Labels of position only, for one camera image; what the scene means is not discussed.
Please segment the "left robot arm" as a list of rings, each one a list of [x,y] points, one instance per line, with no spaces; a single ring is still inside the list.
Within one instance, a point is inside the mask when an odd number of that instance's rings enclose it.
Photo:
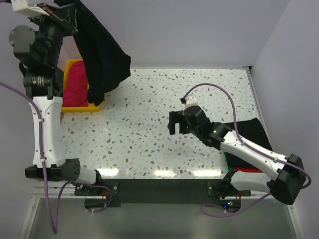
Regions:
[[[65,158],[62,152],[60,117],[64,73],[58,67],[58,60],[64,37],[77,32],[76,6],[51,6],[31,0],[13,0],[11,6],[15,13],[38,26],[34,30],[19,25],[9,35],[33,113],[35,150],[25,175],[45,181],[69,181],[73,185],[97,185],[101,178],[97,170],[83,167],[78,158]]]

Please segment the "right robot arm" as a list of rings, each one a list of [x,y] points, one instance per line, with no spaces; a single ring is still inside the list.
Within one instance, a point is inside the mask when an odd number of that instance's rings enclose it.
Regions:
[[[279,202],[292,205],[306,181],[302,159],[274,153],[237,134],[220,122],[211,122],[199,106],[183,111],[170,112],[167,125],[169,133],[175,134],[179,124],[181,134],[191,133],[204,145],[230,153],[260,170],[259,173],[233,171],[224,181],[237,191],[252,190],[272,195]]]

